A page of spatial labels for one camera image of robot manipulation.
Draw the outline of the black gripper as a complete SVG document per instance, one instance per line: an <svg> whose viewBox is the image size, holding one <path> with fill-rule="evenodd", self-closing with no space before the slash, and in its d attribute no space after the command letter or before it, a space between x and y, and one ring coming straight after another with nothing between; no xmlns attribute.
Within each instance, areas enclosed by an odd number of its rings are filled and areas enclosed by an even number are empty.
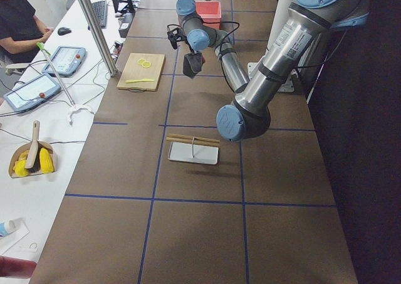
<svg viewBox="0 0 401 284"><path fill-rule="evenodd" d="M191 45L189 45L189 50L190 50L190 54L192 54L192 55L195 55L195 54L197 54L197 53L201 53L201 51L194 50L194 49L191 47Z"/></svg>

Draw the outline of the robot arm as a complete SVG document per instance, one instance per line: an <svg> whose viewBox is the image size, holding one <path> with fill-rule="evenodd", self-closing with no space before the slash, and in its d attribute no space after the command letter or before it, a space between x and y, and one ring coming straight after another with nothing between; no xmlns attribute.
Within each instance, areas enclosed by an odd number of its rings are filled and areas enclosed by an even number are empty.
<svg viewBox="0 0 401 284"><path fill-rule="evenodd" d="M195 0L177 0L179 35L191 50L184 57L183 72L195 77L202 68L202 50L212 48L235 93L231 104L217 113L220 135L233 142L258 137L269 128L268 103L315 38L329 30L365 24L368 7L369 0L289 0L287 21L277 37L270 39L266 54L248 76L228 33L206 26L196 11Z"/></svg>

